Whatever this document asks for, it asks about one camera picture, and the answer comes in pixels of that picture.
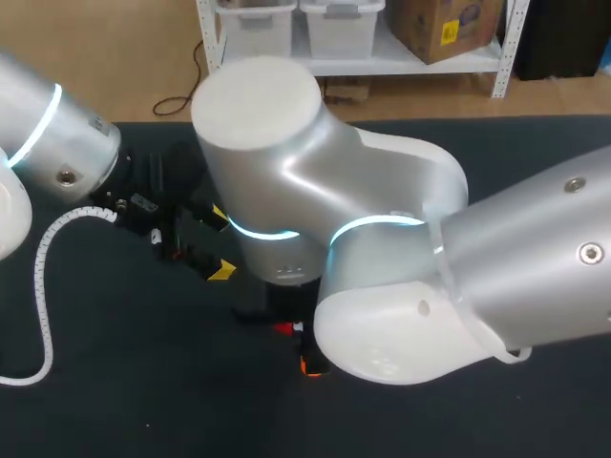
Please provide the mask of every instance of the white cable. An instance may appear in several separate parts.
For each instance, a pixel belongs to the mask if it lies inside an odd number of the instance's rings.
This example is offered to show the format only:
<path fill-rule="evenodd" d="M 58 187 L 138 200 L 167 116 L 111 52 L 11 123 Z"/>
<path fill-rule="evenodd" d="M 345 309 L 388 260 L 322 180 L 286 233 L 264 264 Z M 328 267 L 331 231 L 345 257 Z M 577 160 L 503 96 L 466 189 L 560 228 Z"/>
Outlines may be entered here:
<path fill-rule="evenodd" d="M 36 295 L 36 307 L 38 308 L 38 320 L 40 321 L 40 332 L 42 334 L 42 344 L 45 351 L 45 360 L 40 370 L 26 379 L 10 379 L 0 377 L 1 385 L 26 386 L 33 385 L 44 379 L 51 371 L 53 364 L 53 342 L 51 340 L 51 329 L 49 328 L 49 317 L 47 315 L 47 301 L 45 299 L 45 262 L 47 251 L 53 241 L 53 237 L 59 230 L 75 219 L 92 217 L 106 219 L 109 222 L 116 221 L 116 213 L 99 207 L 76 208 L 65 215 L 62 215 L 51 225 L 38 245 L 36 252 L 36 262 L 34 265 L 34 290 Z"/>

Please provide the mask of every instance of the cardboard box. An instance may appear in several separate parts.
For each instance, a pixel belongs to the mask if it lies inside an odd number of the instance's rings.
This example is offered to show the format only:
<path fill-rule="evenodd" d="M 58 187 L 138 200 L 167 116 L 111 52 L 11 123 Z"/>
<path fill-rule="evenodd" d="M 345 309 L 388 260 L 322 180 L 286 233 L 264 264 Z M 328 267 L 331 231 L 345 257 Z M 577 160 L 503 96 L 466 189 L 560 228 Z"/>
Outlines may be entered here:
<path fill-rule="evenodd" d="M 504 0 L 399 0 L 390 28 L 427 64 L 487 46 Z"/>

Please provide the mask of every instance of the black device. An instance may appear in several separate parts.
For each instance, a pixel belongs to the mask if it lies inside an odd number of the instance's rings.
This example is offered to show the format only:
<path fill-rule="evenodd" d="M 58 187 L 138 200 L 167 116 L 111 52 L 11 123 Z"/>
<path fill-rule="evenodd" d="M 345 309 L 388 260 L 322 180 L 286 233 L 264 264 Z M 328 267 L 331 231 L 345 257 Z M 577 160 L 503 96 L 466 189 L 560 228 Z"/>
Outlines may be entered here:
<path fill-rule="evenodd" d="M 609 0 L 531 0 L 516 74 L 522 80 L 593 76 L 610 35 Z"/>

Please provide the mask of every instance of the shelf leg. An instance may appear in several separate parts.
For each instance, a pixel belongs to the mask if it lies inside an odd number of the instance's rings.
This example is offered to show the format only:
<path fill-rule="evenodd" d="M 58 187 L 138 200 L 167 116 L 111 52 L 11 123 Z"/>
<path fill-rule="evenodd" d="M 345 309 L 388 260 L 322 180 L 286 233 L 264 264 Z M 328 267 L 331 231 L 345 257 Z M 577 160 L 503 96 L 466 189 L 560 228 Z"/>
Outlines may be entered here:
<path fill-rule="evenodd" d="M 221 67 L 227 37 L 221 26 L 217 30 L 216 0 L 196 1 L 200 15 L 203 52 L 208 63 L 208 73 L 212 73 Z"/>
<path fill-rule="evenodd" d="M 507 86 L 512 75 L 512 68 L 516 60 L 517 45 L 519 38 L 522 35 L 526 13 L 530 5 L 530 0 L 508 0 L 508 16 L 509 26 L 505 33 L 505 42 L 501 53 L 500 62 L 498 64 L 498 72 L 496 73 L 495 88 L 493 89 L 492 98 L 504 98 L 507 92 Z M 513 4 L 511 15 L 509 8 Z"/>

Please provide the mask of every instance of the red object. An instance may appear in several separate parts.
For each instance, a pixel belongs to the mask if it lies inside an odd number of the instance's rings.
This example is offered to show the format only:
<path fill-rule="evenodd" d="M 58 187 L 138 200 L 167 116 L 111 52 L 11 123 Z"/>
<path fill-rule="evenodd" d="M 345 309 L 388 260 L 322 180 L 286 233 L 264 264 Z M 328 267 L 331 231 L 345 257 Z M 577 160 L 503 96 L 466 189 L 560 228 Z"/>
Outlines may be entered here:
<path fill-rule="evenodd" d="M 293 335 L 293 323 L 274 324 L 274 330 L 290 337 Z"/>

